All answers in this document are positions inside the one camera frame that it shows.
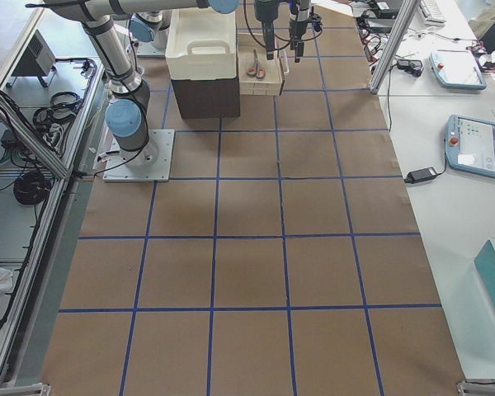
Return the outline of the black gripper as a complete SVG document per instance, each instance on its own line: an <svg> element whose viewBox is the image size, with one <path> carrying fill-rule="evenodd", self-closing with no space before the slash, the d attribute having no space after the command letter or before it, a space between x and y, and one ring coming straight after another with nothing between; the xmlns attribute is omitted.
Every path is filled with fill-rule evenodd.
<svg viewBox="0 0 495 396"><path fill-rule="evenodd" d="M274 36L274 20L278 17L279 2L277 0L255 0L255 17L262 25L266 48L266 59L273 60L276 51Z"/></svg>
<svg viewBox="0 0 495 396"><path fill-rule="evenodd" d="M312 16L312 4L310 0L289 1L290 18L289 33L293 42L294 62L299 63L304 55L304 42L301 40L306 33L307 26Z"/></svg>

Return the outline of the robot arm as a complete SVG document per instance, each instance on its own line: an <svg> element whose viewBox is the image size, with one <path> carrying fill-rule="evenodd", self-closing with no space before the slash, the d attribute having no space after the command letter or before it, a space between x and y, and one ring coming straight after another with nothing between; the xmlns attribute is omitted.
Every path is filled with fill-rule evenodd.
<svg viewBox="0 0 495 396"><path fill-rule="evenodd" d="M187 8L229 14L238 4L238 1L41 1L27 6L47 8L64 19L82 24L116 97L115 103L106 110L106 124L120 147L123 163L134 165L139 160L154 157L147 122L150 93L148 84L130 63L117 37L113 16Z"/></svg>

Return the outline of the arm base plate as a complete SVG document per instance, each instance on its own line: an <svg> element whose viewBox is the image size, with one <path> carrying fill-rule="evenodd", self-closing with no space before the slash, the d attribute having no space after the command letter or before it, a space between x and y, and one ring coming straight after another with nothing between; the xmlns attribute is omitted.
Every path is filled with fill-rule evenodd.
<svg viewBox="0 0 495 396"><path fill-rule="evenodd" d="M167 182L170 177L175 130L150 130L149 142L141 154L129 162L134 154L120 152L119 144L111 136L106 161L108 170L102 173L105 182Z"/></svg>

